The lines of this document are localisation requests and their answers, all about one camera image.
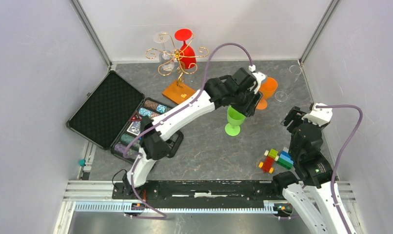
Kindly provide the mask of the orange wine glass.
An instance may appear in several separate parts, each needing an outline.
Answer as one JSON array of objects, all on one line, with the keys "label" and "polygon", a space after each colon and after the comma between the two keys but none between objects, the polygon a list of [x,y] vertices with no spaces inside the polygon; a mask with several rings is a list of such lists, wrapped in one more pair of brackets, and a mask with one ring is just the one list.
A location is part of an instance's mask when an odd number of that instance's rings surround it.
[{"label": "orange wine glass", "polygon": [[266,109],[268,106],[267,99],[269,99],[275,93],[277,88],[278,82],[272,77],[267,77],[266,81],[260,86],[259,92],[261,92],[263,96],[257,104],[256,109]]}]

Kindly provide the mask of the green wine glass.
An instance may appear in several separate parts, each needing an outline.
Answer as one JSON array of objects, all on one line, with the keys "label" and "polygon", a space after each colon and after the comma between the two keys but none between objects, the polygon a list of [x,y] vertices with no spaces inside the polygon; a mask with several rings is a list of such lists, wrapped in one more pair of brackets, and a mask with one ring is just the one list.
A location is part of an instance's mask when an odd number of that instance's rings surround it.
[{"label": "green wine glass", "polygon": [[225,125],[225,132],[229,136],[237,136],[240,133],[240,126],[243,124],[246,117],[235,110],[232,106],[229,106],[227,109],[227,121],[228,123]]}]

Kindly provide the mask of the clear wine glass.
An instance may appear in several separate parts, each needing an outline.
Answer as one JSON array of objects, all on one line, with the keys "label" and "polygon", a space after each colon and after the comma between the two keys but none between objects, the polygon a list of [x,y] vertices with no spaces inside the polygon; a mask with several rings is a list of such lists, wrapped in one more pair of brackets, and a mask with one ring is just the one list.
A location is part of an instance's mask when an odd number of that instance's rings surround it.
[{"label": "clear wine glass", "polygon": [[291,88],[295,85],[302,74],[303,69],[300,65],[291,65],[285,76],[279,82],[278,91],[275,93],[275,99],[279,102],[287,101]]},{"label": "clear wine glass", "polygon": [[160,52],[158,56],[158,60],[159,60],[158,71],[163,76],[169,75],[175,67],[174,60],[170,56],[171,51],[167,50],[165,46],[165,43],[168,40],[169,40],[168,33],[158,32],[154,35],[154,42],[160,44],[162,47],[162,52]]}]

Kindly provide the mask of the red wine glass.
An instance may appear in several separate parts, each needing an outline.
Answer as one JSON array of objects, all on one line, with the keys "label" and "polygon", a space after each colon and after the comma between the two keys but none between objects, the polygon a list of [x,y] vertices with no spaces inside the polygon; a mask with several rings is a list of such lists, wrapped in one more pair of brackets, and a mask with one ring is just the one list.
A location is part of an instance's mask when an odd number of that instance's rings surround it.
[{"label": "red wine glass", "polygon": [[179,63],[184,70],[193,68],[196,65],[196,55],[190,43],[193,39],[193,33],[190,29],[182,28],[175,32],[174,37],[182,41],[183,45],[179,50]]}]

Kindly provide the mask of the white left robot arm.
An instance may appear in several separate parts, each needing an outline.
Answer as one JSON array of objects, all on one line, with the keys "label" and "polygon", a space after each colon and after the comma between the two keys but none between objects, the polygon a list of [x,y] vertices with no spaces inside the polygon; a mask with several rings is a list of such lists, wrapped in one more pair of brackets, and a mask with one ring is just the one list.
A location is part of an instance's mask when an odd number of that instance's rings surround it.
[{"label": "white left robot arm", "polygon": [[233,75],[205,80],[203,88],[170,111],[153,119],[143,117],[138,156],[127,172],[124,192],[133,199],[142,195],[150,170],[170,152],[167,140],[198,117],[225,106],[245,117],[254,115],[262,98],[259,88],[266,79],[267,75],[255,71],[254,66],[239,68]]}]

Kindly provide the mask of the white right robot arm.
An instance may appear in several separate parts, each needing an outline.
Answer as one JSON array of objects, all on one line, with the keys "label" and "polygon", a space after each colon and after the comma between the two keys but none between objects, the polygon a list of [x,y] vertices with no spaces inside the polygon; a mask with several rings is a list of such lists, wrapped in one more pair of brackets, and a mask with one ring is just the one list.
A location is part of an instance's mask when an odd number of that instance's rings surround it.
[{"label": "white right robot arm", "polygon": [[314,103],[310,112],[293,107],[281,125],[291,134],[288,155],[295,171],[273,176],[274,197],[287,200],[313,234],[354,234],[335,181],[334,169],[321,153],[322,131],[333,107]]}]

